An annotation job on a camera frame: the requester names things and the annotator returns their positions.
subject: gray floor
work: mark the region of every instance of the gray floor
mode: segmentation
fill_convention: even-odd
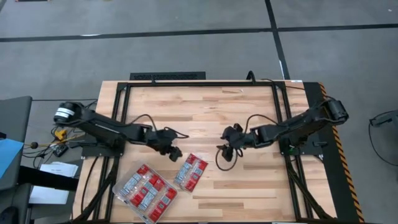
[[[278,0],[272,5],[279,27],[398,21],[393,0]],[[270,27],[264,1],[8,0],[0,12],[0,37],[242,27]],[[349,112],[339,131],[365,220],[397,223],[398,170],[376,157],[367,128],[369,118],[395,110],[398,103],[398,29],[284,32],[280,38],[291,79],[323,82]],[[271,33],[0,43],[0,98],[96,98],[102,80],[126,80],[130,72],[197,70],[209,79],[240,79],[248,70],[257,78],[282,79]],[[58,104],[34,102],[27,142],[52,140]],[[387,125],[372,131],[380,153],[398,164],[397,130]],[[61,159],[79,157],[77,149]]]

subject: desk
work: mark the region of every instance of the desk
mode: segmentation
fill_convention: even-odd
[[[0,131],[6,133],[7,138],[25,141],[31,104],[30,96],[0,100]],[[25,223],[31,185],[16,186],[21,157],[22,150],[0,178],[0,212],[7,207],[15,206],[19,211],[19,223]]]
[[[316,86],[306,86],[305,91],[293,88],[287,89],[293,116],[304,112],[308,108],[308,102],[311,104],[316,103],[316,100],[312,98],[323,98],[321,86],[318,83],[313,84]],[[286,85],[304,88],[303,83],[286,82]],[[97,113],[111,117],[117,86],[118,82],[103,82],[96,108]],[[307,97],[307,88],[318,88],[319,93],[317,92],[312,94],[311,97]],[[122,93],[118,108],[118,120],[120,120],[124,104],[123,95],[124,93]],[[279,94],[279,101],[281,110],[285,111],[281,94]],[[295,220],[287,172],[284,159],[280,155],[278,143],[263,149],[245,150],[244,157],[239,158],[235,168],[229,172],[220,171],[215,166],[215,146],[224,143],[220,136],[225,127],[234,123],[244,125],[247,118],[254,113],[261,113],[277,120],[271,88],[266,86],[148,86],[131,88],[126,122],[130,122],[136,116],[144,113],[148,113],[153,117],[158,128],[169,126],[190,135],[188,139],[177,139],[174,141],[174,145],[182,150],[183,157],[177,162],[171,162],[167,157],[159,155],[159,153],[148,147],[126,144],[124,155],[119,161],[118,177],[127,172],[136,161],[145,161],[163,177],[172,182],[180,166],[191,152],[209,162],[193,193],[180,191],[178,198],[160,219],[160,222],[270,222]],[[139,122],[150,124],[149,120],[145,118],[142,118]],[[267,123],[269,123],[268,120],[257,117],[251,120],[249,127]],[[329,146],[335,148],[335,144],[336,141],[333,138]],[[330,151],[333,155],[339,155],[337,149]],[[328,152],[324,152],[324,155],[325,159],[332,157]],[[84,198],[85,207],[98,188],[102,160],[103,158],[98,159],[88,181]],[[335,183],[336,178],[346,180],[345,175],[340,176],[339,174],[338,177],[335,177],[330,174],[333,178],[328,180],[329,174],[327,175],[326,173],[331,172],[327,172],[325,167],[330,162],[325,161],[324,165],[313,156],[302,156],[302,160],[308,189],[317,202],[331,216],[335,217],[338,214],[339,218],[343,220],[354,220],[357,222],[358,210],[350,210],[354,208],[354,201],[351,193],[346,192],[351,186],[348,185],[347,181],[343,187],[336,187],[335,185],[332,187],[332,185],[328,184],[328,182]],[[93,158],[88,158],[83,163],[73,204],[73,214],[80,214],[82,192],[93,161]],[[334,172],[336,170],[340,171],[340,167],[343,167],[340,160],[337,164],[339,165],[338,167],[332,168]],[[347,193],[343,195],[344,202],[342,203],[338,199],[342,193],[333,196],[331,191],[334,193]],[[108,194],[105,193],[104,195],[99,217],[103,217],[105,213]],[[299,191],[298,198],[301,214],[304,217],[305,210]],[[347,205],[349,208],[342,208],[341,204],[347,204],[347,202],[349,203]],[[140,219],[133,211],[118,199],[114,199],[111,222],[139,221]]]

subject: clear plastic box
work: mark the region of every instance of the clear plastic box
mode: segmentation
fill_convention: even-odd
[[[173,185],[143,162],[124,174],[112,191],[146,224],[156,223],[178,194]]]

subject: plastic container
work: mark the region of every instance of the plastic container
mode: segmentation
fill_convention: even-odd
[[[147,224],[156,223],[177,196],[177,189],[144,163],[138,163],[112,188],[118,199]]]
[[[191,153],[174,178],[174,183],[181,189],[192,192],[205,171],[207,164],[207,162]]]

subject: blue object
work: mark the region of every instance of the blue object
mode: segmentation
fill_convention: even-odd
[[[24,143],[11,139],[0,140],[0,178],[6,172]]]

